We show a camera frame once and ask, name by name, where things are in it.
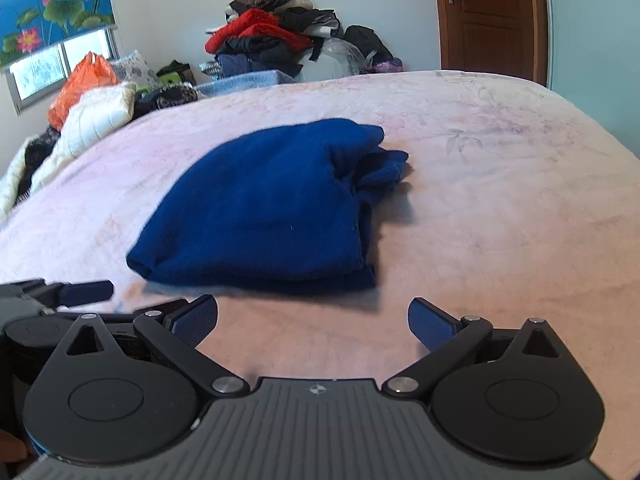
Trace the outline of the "light blue towel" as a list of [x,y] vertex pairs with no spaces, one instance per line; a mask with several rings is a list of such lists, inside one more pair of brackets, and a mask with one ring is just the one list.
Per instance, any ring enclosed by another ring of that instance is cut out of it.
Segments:
[[246,90],[280,86],[280,84],[294,84],[294,82],[291,76],[280,70],[262,70],[217,79],[207,84],[198,84],[195,89],[206,98],[214,98]]

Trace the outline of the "red jacket on pile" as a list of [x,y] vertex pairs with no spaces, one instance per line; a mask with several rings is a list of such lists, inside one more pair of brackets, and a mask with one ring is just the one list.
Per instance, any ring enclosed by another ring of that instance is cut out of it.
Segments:
[[299,32],[290,32],[280,26],[279,19],[272,13],[250,9],[236,20],[216,29],[204,49],[215,54],[227,39],[272,37],[282,40],[294,53],[303,52],[312,46],[312,41]]

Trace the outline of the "window with grey frame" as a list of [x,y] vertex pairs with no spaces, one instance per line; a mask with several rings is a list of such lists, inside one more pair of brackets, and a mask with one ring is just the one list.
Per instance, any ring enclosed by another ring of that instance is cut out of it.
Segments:
[[88,53],[118,58],[114,30],[100,28],[22,58],[4,70],[14,110],[19,115],[60,91]]

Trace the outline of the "lotus print roller blind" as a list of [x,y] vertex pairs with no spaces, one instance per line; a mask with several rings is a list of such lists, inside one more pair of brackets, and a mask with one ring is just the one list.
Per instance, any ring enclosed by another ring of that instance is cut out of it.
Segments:
[[111,0],[0,0],[1,66],[115,24]]

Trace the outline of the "brown wooden door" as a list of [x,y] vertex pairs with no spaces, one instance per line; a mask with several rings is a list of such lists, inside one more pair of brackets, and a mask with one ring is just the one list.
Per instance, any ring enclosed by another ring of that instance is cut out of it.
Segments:
[[547,0],[437,0],[437,10],[445,70],[547,83]]

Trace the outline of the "frosted glass wardrobe door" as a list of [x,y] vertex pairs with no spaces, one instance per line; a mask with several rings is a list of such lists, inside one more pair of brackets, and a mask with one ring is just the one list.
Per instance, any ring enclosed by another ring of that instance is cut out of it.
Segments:
[[639,0],[548,0],[550,88],[639,153]]

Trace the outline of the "pile of dark clothes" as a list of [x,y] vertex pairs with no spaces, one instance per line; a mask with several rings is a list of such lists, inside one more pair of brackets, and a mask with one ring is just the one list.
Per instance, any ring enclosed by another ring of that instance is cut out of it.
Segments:
[[[334,10],[318,9],[310,0],[232,0],[224,10],[224,25],[250,9],[272,13],[282,28],[307,36],[312,41],[309,49],[326,38],[350,42],[366,60],[366,68],[360,75],[393,74],[404,70],[401,59],[388,50],[373,29],[361,25],[345,27]],[[209,29],[208,39],[219,27]],[[205,51],[210,60],[200,65],[200,71],[217,80],[262,70],[280,70],[295,80],[302,69],[297,60],[305,51],[294,53],[282,40],[272,37],[227,39],[215,54]]]

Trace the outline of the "blue embroidered sweater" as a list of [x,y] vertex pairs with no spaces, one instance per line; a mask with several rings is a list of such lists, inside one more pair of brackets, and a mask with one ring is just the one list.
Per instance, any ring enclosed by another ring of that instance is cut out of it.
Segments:
[[126,257],[149,282],[326,295],[375,287],[373,211],[409,156],[330,118],[262,129],[186,170]]

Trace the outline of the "orange plastic bag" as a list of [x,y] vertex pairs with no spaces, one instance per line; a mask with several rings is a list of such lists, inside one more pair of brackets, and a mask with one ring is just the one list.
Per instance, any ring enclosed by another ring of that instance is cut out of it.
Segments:
[[48,110],[49,125],[61,131],[70,109],[92,89],[119,84],[113,67],[104,56],[89,52],[73,69]]

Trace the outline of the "pink floral bed blanket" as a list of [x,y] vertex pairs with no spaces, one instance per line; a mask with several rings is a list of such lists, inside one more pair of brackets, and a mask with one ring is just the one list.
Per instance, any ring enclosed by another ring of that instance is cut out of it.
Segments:
[[421,354],[407,307],[422,297],[499,327],[544,318],[597,387],[594,460],[639,470],[639,162],[539,84],[413,72],[284,84],[160,110],[121,128],[14,209],[1,226],[6,282],[109,280],[112,307],[175,289],[126,263],[149,216],[217,145],[265,128],[348,118],[405,151],[405,180],[374,214],[378,284],[294,299],[218,292],[202,351],[246,378],[383,380]]

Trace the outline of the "black patterned garment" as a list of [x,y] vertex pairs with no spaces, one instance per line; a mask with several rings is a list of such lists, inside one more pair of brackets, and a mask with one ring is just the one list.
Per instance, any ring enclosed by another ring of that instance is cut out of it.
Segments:
[[28,199],[32,177],[42,163],[51,155],[61,133],[49,126],[44,133],[27,143],[24,154],[24,170],[17,185],[15,205]]

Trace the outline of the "clear plastic bag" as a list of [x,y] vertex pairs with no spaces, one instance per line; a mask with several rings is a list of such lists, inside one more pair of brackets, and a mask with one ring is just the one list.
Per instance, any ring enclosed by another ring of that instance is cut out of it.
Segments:
[[360,75],[366,60],[360,50],[348,41],[326,38],[306,50],[297,60],[302,66],[296,82],[315,82]]

